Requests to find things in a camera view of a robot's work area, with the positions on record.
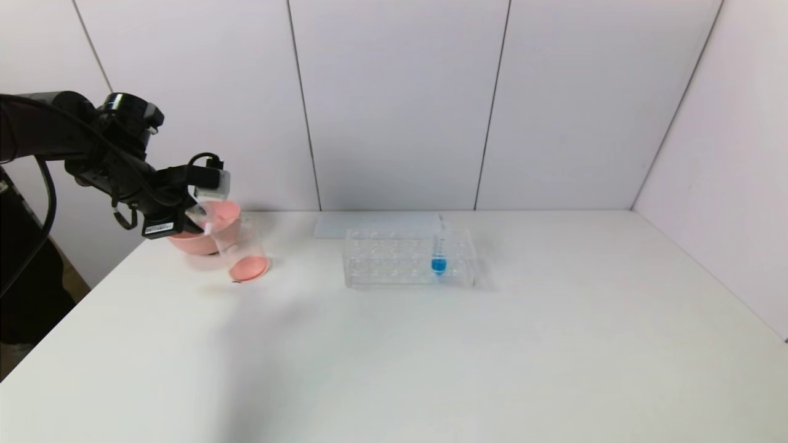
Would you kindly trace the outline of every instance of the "white table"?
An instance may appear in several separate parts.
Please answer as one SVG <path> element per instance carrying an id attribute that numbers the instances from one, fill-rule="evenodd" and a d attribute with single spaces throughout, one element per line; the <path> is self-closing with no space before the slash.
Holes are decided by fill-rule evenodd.
<path id="1" fill-rule="evenodd" d="M 0 442 L 788 441 L 788 345 L 638 215 L 457 212 L 475 289 L 344 287 L 316 213 L 273 268 L 147 241 L 0 384 Z"/>

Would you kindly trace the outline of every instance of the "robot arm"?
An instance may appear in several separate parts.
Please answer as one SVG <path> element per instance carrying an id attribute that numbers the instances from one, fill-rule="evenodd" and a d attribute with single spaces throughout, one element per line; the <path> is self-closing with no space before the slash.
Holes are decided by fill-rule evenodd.
<path id="1" fill-rule="evenodd" d="M 65 170 L 77 184 L 110 196 L 124 228 L 133 229 L 136 211 L 141 212 L 146 238 L 201 233 L 185 214 L 195 205 L 188 186 L 226 189 L 229 175 L 210 153 L 167 169 L 147 164 L 148 139 L 163 122 L 164 114 L 153 103 L 130 94 L 111 94 L 98 109 L 71 91 L 0 95 L 0 160 L 29 155 L 65 160 Z M 192 164 L 199 157 L 209 157 L 208 167 Z M 118 203 L 132 209 L 131 223 L 117 212 Z"/>

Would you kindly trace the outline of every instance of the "black cable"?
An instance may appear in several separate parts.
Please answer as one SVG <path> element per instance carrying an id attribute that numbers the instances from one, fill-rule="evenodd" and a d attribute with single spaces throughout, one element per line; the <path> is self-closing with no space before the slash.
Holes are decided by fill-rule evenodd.
<path id="1" fill-rule="evenodd" d="M 130 230 L 136 228 L 137 227 L 137 208 L 136 208 L 136 206 L 134 206 L 133 204 L 129 204 L 128 205 L 128 208 L 130 210 L 132 210 L 132 221 L 129 223 L 129 221 L 126 220 L 126 217 L 124 217 L 123 214 L 121 214 L 121 212 L 117 209 L 117 203 L 118 203 L 118 196 L 117 196 L 117 194 L 118 194 L 119 191 L 117 189 L 117 184 L 114 181 L 110 182 L 110 192 L 111 192 L 110 197 L 112 198 L 112 201 L 111 201 L 111 204 L 112 204 L 112 215 L 115 216 L 115 221 L 117 221 L 117 224 L 120 225 L 123 229 L 126 229 L 127 231 L 130 231 Z"/>
<path id="2" fill-rule="evenodd" d="M 219 156 L 214 154 L 213 152 L 200 152 L 199 154 L 197 154 L 194 157 L 192 157 L 191 160 L 189 160 L 188 165 L 189 166 L 194 165 L 197 160 L 200 160 L 203 157 L 208 157 L 211 160 L 214 160 L 216 162 L 219 161 Z"/>
<path id="3" fill-rule="evenodd" d="M 39 169 L 41 169 L 41 175 L 44 178 L 44 184 L 46 185 L 46 196 L 49 200 L 48 208 L 46 209 L 46 218 L 44 219 L 44 224 L 41 227 L 41 237 L 33 246 L 33 249 L 28 253 L 27 258 L 24 259 L 22 264 L 14 271 L 11 278 L 9 278 L 6 283 L 2 286 L 2 292 L 0 292 L 0 298 L 2 298 L 6 291 L 13 285 L 13 283 L 17 280 L 17 278 L 22 274 L 24 268 L 30 264 L 30 261 L 33 260 L 33 257 L 38 253 L 39 249 L 46 243 L 46 239 L 49 238 L 49 232 L 52 230 L 52 224 L 54 223 L 54 213 L 55 210 L 58 208 L 58 197 L 54 193 L 54 183 L 52 182 L 52 176 L 50 175 L 49 168 L 46 167 L 46 162 L 39 157 L 35 157 L 35 161 L 39 164 Z"/>
<path id="4" fill-rule="evenodd" d="M 55 114 L 57 114 L 57 115 L 59 115 L 59 116 L 61 116 L 63 118 L 66 118 L 66 119 L 70 120 L 72 123 L 76 123 L 82 129 L 88 131 L 98 141 L 104 143 L 110 150 L 114 151 L 115 154 L 117 154 L 117 156 L 121 158 L 121 161 L 123 161 L 126 164 L 126 166 L 128 166 L 128 168 L 132 171 L 132 175 L 134 175 L 134 178 L 137 179 L 137 181 L 139 182 L 139 186 L 142 189 L 144 189 L 145 192 L 147 192 L 148 195 L 150 195 L 151 198 L 156 201 L 156 203 L 159 203 L 159 204 L 161 204 L 163 206 L 167 206 L 167 207 L 173 207 L 173 206 L 178 206 L 183 201 L 182 198 L 181 199 L 167 199 L 167 198 L 162 197 L 161 195 L 158 195 L 157 192 L 145 180 L 145 177 L 143 177 L 139 173 L 139 171 L 136 169 L 136 167 L 131 163 L 131 161 L 128 160 L 128 158 L 126 158 L 125 152 L 123 152 L 122 149 L 120 149 L 119 147 L 117 147 L 114 144 L 112 144 L 99 131 L 97 131 L 95 128 L 93 128 L 92 126 L 88 125 L 84 121 L 81 121 L 76 116 L 71 115 L 71 114 L 65 112 L 64 110 L 59 109 L 59 108 L 57 108 L 55 106 L 47 105 L 46 103 L 42 103 L 42 102 L 39 102 L 37 100 L 28 99 L 27 97 L 20 97 L 18 95 L 0 94 L 0 99 L 7 100 L 9 102 L 24 103 L 24 104 L 29 105 L 29 106 L 36 106 L 36 107 L 38 107 L 40 109 L 49 110 L 50 112 L 53 112 L 53 113 L 55 113 Z"/>

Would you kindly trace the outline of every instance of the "white wall panel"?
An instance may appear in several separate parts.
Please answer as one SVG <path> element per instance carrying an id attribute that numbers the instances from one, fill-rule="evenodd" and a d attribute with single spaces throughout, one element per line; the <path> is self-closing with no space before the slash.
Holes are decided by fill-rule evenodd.
<path id="1" fill-rule="evenodd" d="M 77 3 L 113 89 L 165 115 L 154 167 L 214 151 L 244 209 L 318 209 L 286 0 Z"/>
<path id="2" fill-rule="evenodd" d="M 93 103 L 110 93 L 73 5 L 63 0 L 0 2 L 0 91 L 76 91 Z M 58 196 L 51 236 L 90 286 L 95 286 L 143 238 L 118 226 L 110 199 L 81 188 L 62 162 L 50 162 Z M 46 189 L 33 158 L 4 165 L 40 220 Z"/>
<path id="3" fill-rule="evenodd" d="M 323 209 L 472 209 L 508 1 L 290 3 Z"/>
<path id="4" fill-rule="evenodd" d="M 719 0 L 512 0 L 478 209 L 628 209 Z"/>
<path id="5" fill-rule="evenodd" d="M 788 2 L 726 0 L 634 209 L 788 338 Z"/>

